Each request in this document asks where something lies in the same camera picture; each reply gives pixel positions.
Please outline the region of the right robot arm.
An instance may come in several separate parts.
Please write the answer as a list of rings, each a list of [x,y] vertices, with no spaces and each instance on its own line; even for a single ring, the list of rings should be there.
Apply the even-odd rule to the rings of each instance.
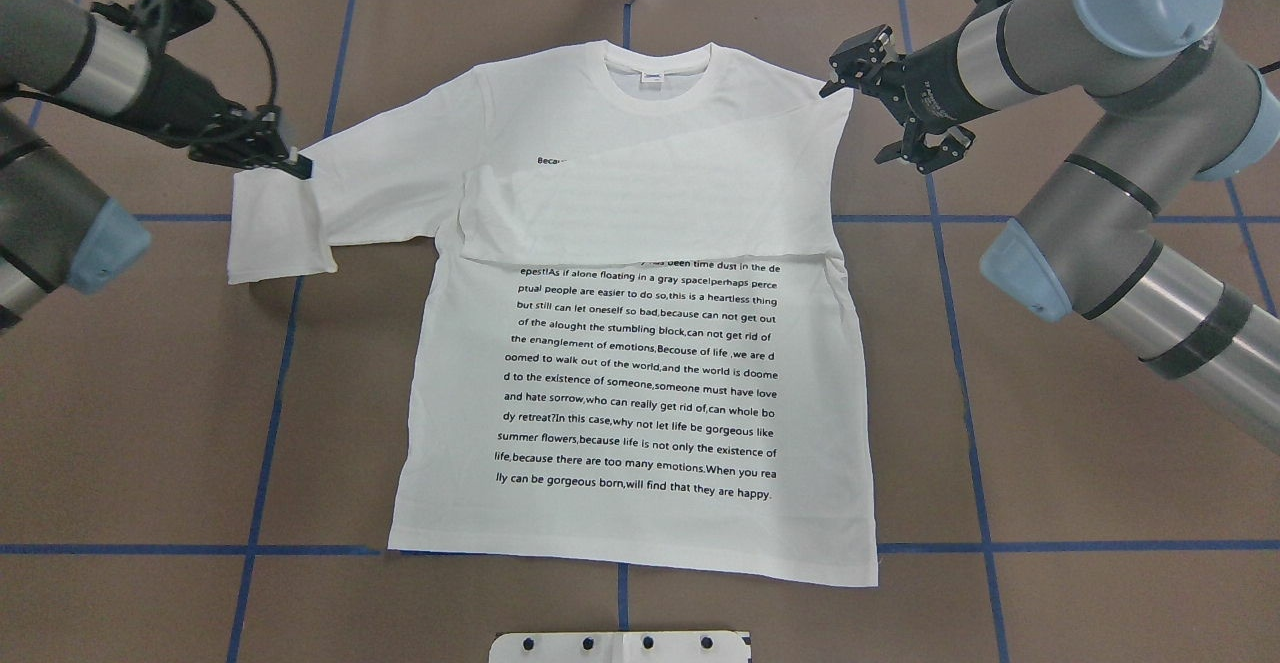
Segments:
[[[888,26],[847,38],[822,95],[852,88],[902,127],[878,163],[959,163],[969,122],[1079,86],[1103,116],[980,259],[1046,321],[1096,321],[1166,380],[1277,448],[1276,317],[1149,227],[1189,180],[1277,143],[1277,99],[1221,42],[1222,0],[974,0],[959,29],[900,54]]]

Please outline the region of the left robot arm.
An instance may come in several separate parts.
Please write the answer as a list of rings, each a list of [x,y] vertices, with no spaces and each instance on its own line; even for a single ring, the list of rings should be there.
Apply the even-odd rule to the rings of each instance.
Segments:
[[[234,101],[172,52],[177,38],[232,12],[260,45],[266,99]],[[288,129],[279,67],[236,0],[3,0],[3,330],[59,291],[97,294],[133,268],[152,236],[143,218],[76,161],[78,133],[147,140],[204,165],[307,179],[312,163]]]

